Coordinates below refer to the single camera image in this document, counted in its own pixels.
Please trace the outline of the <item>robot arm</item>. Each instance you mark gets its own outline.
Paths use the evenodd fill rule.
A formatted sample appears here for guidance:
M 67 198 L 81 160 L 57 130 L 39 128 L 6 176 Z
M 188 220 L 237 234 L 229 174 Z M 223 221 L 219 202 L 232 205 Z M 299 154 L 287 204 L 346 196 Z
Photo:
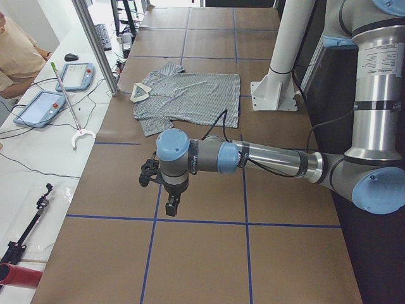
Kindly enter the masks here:
M 161 133 L 157 160 L 144 175 L 168 192 L 165 212 L 177 214 L 189 175 L 256 167 L 329 188 L 358 208 L 385 215 L 404 206 L 402 156 L 396 150 L 404 84 L 404 2 L 327 1 L 323 45 L 355 49 L 356 73 L 344 93 L 351 146 L 341 155 L 274 148 L 206 135 L 189 139 L 178 129 Z

